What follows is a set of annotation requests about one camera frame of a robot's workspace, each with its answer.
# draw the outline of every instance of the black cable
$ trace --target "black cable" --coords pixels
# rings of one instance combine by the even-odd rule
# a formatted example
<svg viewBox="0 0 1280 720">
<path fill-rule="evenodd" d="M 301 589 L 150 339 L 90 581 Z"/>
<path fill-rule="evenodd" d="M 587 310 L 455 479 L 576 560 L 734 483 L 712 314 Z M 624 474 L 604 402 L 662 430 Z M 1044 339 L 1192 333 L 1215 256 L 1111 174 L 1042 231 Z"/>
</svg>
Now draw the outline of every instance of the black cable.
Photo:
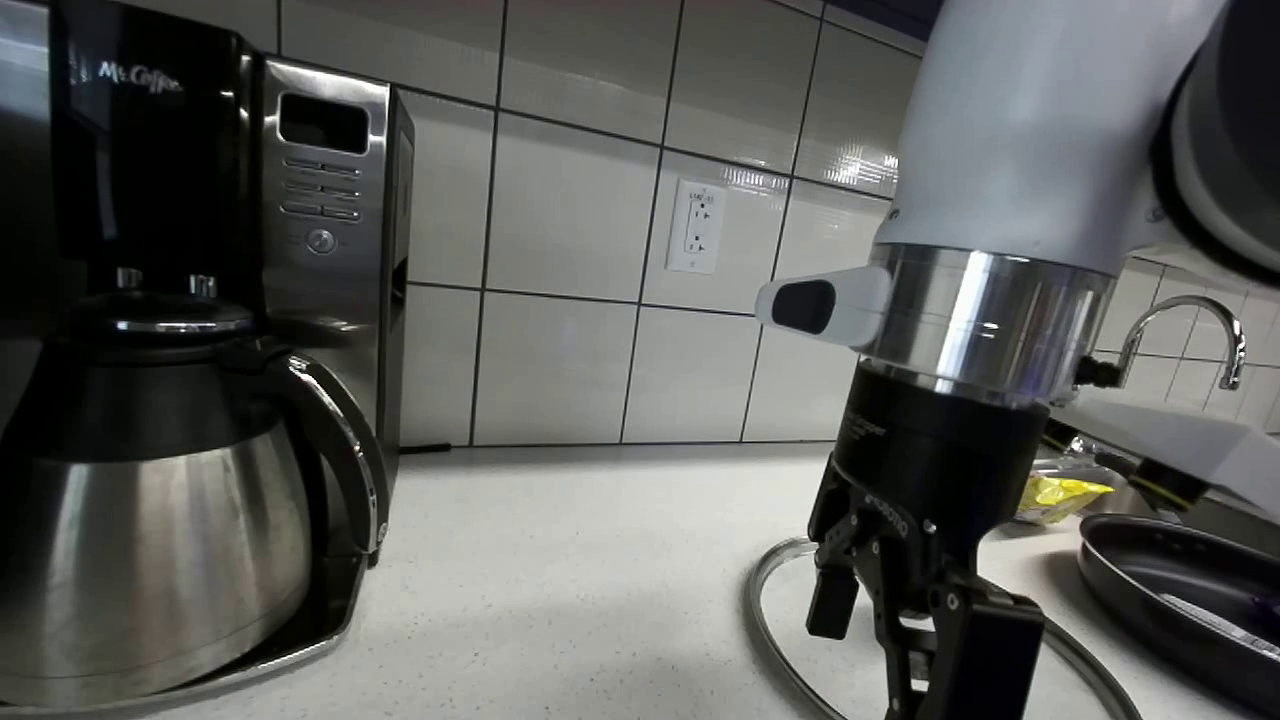
<svg viewBox="0 0 1280 720">
<path fill-rule="evenodd" d="M 757 651 L 769 661 L 769 669 L 779 671 L 779 689 L 792 693 L 810 712 L 825 715 L 825 720 L 846 720 L 846 712 L 825 699 L 825 693 L 818 693 L 797 663 L 790 661 L 790 651 L 776 645 L 776 638 L 769 631 L 766 621 L 766 584 L 769 576 L 803 558 L 813 545 L 810 540 L 784 540 L 776 548 L 769 548 L 757 567 L 746 581 L 746 621 L 747 621 L 747 640 L 757 645 Z M 1048 645 L 1075 669 L 1075 677 L 1101 695 L 1101 705 L 1107 707 L 1111 720 L 1139 720 L 1143 712 L 1133 705 L 1133 695 L 1125 693 L 1125 686 L 1057 621 L 1044 618 L 1044 638 Z"/>
</svg>

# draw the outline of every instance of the stainless steel carafe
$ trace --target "stainless steel carafe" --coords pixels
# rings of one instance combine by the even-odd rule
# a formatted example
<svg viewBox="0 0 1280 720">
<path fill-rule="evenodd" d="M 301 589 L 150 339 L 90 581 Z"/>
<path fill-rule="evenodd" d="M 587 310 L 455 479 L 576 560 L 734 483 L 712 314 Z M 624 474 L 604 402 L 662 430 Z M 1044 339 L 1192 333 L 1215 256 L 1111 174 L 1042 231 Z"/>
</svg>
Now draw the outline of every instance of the stainless steel carafe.
<svg viewBox="0 0 1280 720">
<path fill-rule="evenodd" d="M 364 572 L 380 447 L 322 363 L 228 303 L 75 310 L 0 439 L 0 699 L 131 699 L 266 645 L 322 572 L 322 462 Z"/>
</svg>

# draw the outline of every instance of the countertop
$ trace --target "countertop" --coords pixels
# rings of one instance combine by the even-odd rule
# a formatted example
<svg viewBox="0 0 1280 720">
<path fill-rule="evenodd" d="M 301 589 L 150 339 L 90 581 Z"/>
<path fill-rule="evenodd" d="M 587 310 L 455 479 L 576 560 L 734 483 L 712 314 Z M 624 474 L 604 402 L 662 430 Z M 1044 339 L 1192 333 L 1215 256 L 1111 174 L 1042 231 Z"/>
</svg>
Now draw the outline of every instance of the countertop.
<svg viewBox="0 0 1280 720">
<path fill-rule="evenodd" d="M 773 545 L 803 535 L 825 453 L 747 446 L 414 456 L 400 464 L 385 564 L 370 576 L 347 645 L 281 679 L 163 715 L 803 715 L 747 645 L 741 584 Z M 1143 715 L 1232 715 L 1101 618 L 1072 554 L 1072 530 L 998 534 L 986 572 L 1072 629 Z M 784 647 L 842 707 L 881 720 L 881 669 L 862 663 L 867 640 L 790 631 L 810 599 L 799 564 L 792 576 L 769 593 Z M 1048 705 L 1030 715 L 1104 715 L 1054 661 L 1042 661 L 1038 693 L 1048 693 Z"/>
</svg>

